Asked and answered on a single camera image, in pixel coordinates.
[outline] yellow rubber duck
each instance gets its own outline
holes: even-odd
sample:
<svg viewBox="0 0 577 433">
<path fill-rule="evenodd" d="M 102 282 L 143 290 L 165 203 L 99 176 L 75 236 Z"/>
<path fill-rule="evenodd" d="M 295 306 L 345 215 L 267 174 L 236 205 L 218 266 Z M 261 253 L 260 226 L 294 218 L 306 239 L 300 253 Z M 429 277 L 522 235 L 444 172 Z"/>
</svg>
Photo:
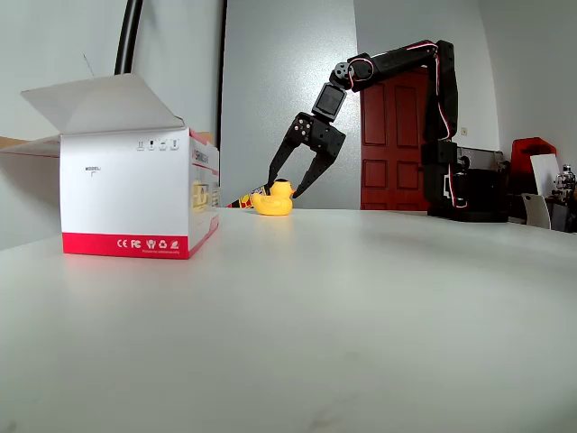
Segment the yellow rubber duck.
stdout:
<svg viewBox="0 0 577 433">
<path fill-rule="evenodd" d="M 290 195 L 295 190 L 288 180 L 279 179 L 270 187 L 270 195 L 252 194 L 252 206 L 261 215 L 283 216 L 292 210 Z"/>
</svg>

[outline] black equipment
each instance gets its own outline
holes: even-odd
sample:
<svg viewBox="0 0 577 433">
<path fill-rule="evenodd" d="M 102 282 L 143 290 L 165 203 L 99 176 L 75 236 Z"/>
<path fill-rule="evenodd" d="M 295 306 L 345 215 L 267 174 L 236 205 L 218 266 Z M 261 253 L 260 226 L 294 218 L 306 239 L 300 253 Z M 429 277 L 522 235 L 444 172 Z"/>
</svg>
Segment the black equipment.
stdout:
<svg viewBox="0 0 577 433">
<path fill-rule="evenodd" d="M 426 66 L 429 88 L 426 102 L 426 144 L 421 148 L 425 198 L 429 215 L 462 221 L 507 221 L 499 212 L 504 170 L 470 169 L 466 157 L 451 141 L 456 134 L 458 92 L 453 45 L 421 41 L 370 57 L 367 53 L 338 63 L 313 106 L 312 115 L 299 113 L 288 129 L 269 167 L 270 187 L 294 149 L 305 144 L 316 153 L 294 198 L 305 192 L 336 160 L 345 135 L 331 125 L 346 90 L 358 92 L 384 79 Z"/>
</svg>

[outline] white table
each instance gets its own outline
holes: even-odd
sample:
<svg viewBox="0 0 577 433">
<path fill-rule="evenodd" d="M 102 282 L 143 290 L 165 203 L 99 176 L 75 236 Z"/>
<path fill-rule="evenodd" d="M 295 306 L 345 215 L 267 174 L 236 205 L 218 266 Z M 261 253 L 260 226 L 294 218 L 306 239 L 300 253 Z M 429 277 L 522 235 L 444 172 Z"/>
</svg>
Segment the white table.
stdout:
<svg viewBox="0 0 577 433">
<path fill-rule="evenodd" d="M 0 432 L 574 432 L 576 243 L 231 209 L 186 262 L 4 251 Z"/>
</svg>

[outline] wooden door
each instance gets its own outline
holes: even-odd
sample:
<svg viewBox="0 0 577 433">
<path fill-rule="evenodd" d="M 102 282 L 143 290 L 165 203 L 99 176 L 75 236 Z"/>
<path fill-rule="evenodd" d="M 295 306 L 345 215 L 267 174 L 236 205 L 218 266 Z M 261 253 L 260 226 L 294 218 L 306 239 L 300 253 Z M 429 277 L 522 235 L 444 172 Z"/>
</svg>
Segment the wooden door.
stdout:
<svg viewBox="0 0 577 433">
<path fill-rule="evenodd" d="M 361 209 L 427 209 L 419 169 L 427 81 L 418 68 L 362 91 Z"/>
</svg>

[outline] white box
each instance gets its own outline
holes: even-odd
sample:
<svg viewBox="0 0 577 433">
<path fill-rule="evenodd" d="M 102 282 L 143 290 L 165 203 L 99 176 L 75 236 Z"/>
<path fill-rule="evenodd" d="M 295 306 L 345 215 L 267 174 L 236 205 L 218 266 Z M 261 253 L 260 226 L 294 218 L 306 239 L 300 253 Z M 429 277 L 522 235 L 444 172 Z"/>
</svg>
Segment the white box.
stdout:
<svg viewBox="0 0 577 433">
<path fill-rule="evenodd" d="M 141 78 L 94 78 L 23 97 L 60 136 L 0 152 L 60 156 L 64 253 L 187 259 L 216 230 L 218 150 Z"/>
</svg>

